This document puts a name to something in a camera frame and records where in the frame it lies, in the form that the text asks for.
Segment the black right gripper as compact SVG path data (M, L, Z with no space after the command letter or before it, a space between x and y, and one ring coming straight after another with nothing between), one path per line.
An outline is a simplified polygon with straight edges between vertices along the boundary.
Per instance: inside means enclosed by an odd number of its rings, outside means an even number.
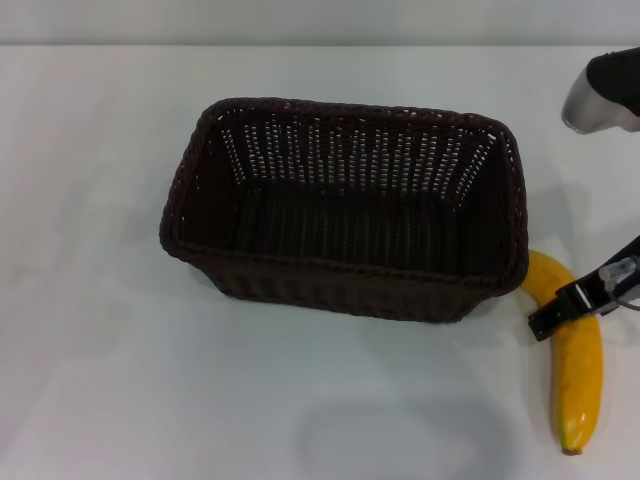
M638 237L576 284L557 290L549 303L528 317L528 325L542 342L567 323L588 314L606 315L618 307L639 311Z

